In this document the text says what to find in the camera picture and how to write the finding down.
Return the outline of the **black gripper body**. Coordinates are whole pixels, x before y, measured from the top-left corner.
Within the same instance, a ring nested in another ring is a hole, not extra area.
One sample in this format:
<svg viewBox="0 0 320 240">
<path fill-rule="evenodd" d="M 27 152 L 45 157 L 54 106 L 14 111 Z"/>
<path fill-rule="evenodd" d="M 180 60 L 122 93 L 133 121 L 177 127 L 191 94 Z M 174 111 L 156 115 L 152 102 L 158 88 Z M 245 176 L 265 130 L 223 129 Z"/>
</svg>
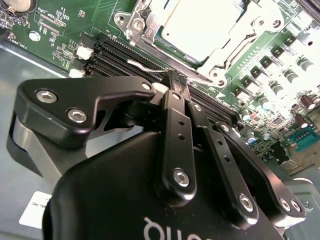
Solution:
<svg viewBox="0 0 320 240">
<path fill-rule="evenodd" d="M 69 169 L 42 220 L 45 240 L 279 240 L 261 213 L 238 229 L 224 216 L 205 155 L 194 152 L 197 192 L 171 207 L 154 187 L 158 133 L 140 133 Z"/>
</svg>

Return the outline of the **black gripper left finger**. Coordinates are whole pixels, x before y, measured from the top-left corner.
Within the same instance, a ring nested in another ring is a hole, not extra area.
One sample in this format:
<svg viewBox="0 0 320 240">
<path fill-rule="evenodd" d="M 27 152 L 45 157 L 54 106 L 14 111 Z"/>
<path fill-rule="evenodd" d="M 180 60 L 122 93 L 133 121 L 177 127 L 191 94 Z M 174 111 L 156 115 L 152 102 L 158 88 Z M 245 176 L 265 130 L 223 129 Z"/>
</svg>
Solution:
<svg viewBox="0 0 320 240">
<path fill-rule="evenodd" d="M 191 119 L 182 91 L 140 76 L 31 79 L 16 91 L 8 148 L 55 187 L 75 165 L 113 184 L 151 168 L 163 200 L 197 191 Z"/>
</svg>

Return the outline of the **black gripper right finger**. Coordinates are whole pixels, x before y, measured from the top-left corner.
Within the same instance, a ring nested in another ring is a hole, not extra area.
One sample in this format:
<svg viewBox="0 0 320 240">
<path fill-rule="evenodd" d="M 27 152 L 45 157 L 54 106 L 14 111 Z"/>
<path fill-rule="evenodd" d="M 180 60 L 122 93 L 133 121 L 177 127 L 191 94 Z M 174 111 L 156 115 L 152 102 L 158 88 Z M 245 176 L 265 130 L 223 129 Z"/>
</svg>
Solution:
<svg viewBox="0 0 320 240">
<path fill-rule="evenodd" d="M 213 159 L 222 195 L 222 209 L 235 227 L 251 227 L 265 215 L 275 227 L 291 227 L 306 219 L 298 198 L 237 135 L 237 114 L 220 103 L 208 107 L 192 101 L 189 79 L 178 78 L 188 103 L 197 143 Z"/>
</svg>

